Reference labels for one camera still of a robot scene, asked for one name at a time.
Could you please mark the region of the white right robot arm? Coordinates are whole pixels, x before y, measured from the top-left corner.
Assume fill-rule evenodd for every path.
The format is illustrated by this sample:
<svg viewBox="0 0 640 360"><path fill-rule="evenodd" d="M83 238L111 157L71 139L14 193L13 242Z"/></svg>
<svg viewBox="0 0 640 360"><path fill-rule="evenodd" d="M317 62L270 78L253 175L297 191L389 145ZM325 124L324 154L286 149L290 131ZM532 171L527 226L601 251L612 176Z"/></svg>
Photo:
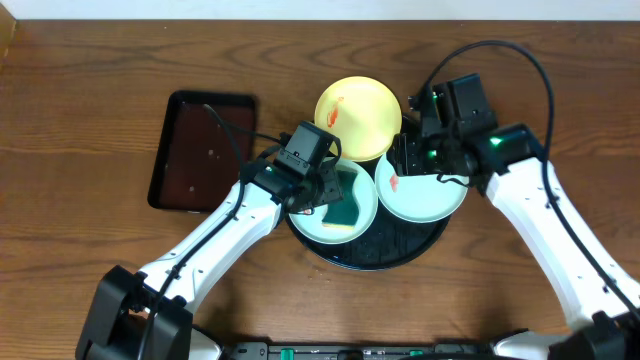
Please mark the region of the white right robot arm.
<svg viewBox="0 0 640 360"><path fill-rule="evenodd" d="M524 125L457 139L398 134L387 158L399 176L468 179L513 225L550 282L571 332L519 331L494 341L489 359L636 359L639 283L611 257L563 190Z"/></svg>

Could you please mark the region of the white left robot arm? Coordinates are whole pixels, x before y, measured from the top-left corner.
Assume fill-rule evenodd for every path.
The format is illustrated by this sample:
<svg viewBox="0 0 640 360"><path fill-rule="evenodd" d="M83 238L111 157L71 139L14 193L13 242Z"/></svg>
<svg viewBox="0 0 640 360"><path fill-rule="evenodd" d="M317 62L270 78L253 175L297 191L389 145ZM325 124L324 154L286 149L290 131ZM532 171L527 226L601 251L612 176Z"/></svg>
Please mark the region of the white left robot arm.
<svg viewBox="0 0 640 360"><path fill-rule="evenodd" d="M221 277L288 213L341 198L344 161L245 165L222 204L182 242L131 273L116 265L99 282L78 359L218 359L220 345L193 325Z"/></svg>

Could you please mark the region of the green yellow sponge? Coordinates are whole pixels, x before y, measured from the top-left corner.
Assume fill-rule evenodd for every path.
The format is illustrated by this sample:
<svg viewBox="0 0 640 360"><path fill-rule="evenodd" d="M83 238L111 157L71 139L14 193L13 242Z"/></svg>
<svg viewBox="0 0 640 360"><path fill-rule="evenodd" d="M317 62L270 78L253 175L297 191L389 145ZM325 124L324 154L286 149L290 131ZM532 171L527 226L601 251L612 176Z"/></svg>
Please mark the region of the green yellow sponge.
<svg viewBox="0 0 640 360"><path fill-rule="evenodd" d="M328 205L321 224L329 228L351 229L356 225L360 215L359 205L353 194L354 183L358 174L352 171L339 170L337 175L340 189L342 190L342 199Z"/></svg>

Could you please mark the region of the yellow plate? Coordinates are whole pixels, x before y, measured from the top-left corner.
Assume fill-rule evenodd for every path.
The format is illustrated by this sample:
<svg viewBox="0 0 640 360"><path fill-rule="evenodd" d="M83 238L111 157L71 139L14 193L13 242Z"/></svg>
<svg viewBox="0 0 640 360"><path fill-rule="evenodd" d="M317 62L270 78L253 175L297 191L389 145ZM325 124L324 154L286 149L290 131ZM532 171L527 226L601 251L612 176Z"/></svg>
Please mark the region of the yellow plate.
<svg viewBox="0 0 640 360"><path fill-rule="evenodd" d="M402 112L392 91L378 80L351 76L321 94L314 124L336 136L342 158L366 162L385 154L400 133Z"/></svg>

